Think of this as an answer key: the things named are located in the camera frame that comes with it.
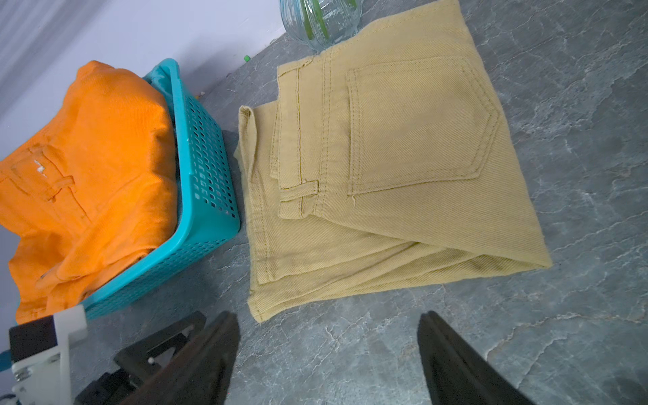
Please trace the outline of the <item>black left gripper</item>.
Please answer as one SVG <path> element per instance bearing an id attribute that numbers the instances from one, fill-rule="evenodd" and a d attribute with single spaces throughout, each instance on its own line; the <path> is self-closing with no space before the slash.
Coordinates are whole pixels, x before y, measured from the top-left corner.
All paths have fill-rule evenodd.
<path id="1" fill-rule="evenodd" d="M 92 381 L 74 399 L 76 404 L 118 404 L 161 371 L 201 332 L 207 317 L 192 312 L 171 324 L 120 350 L 113 361 L 118 370 L 106 372 Z"/>

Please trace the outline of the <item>orange pants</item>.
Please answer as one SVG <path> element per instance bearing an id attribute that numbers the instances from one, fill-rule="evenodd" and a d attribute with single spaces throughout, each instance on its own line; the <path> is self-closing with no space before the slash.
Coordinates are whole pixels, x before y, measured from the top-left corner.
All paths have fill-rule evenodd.
<path id="1" fill-rule="evenodd" d="M 1 163 L 1 224 L 18 323 L 74 307 L 177 227 L 176 137 L 165 97 L 89 62 L 56 116 Z"/>

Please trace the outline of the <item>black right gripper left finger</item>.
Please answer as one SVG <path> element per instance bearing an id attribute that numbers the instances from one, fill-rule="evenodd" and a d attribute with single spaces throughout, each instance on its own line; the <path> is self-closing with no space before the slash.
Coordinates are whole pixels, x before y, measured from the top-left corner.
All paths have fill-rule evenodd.
<path id="1" fill-rule="evenodd" d="M 222 312 L 124 404 L 223 404 L 229 392 L 241 331 Z"/>

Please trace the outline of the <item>khaki pants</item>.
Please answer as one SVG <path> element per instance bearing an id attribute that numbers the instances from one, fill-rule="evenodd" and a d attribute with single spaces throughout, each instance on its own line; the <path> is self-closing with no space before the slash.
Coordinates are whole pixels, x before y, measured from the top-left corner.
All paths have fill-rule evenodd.
<path id="1" fill-rule="evenodd" d="M 239 110 L 257 322 L 314 301 L 550 268 L 456 1 L 375 20 Z"/>

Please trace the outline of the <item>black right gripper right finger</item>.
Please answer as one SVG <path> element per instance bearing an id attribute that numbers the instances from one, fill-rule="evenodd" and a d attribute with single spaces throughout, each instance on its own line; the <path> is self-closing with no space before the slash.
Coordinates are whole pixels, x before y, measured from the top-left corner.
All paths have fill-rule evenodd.
<path id="1" fill-rule="evenodd" d="M 433 404 L 533 405 L 438 313 L 420 317 L 417 339 Z"/>

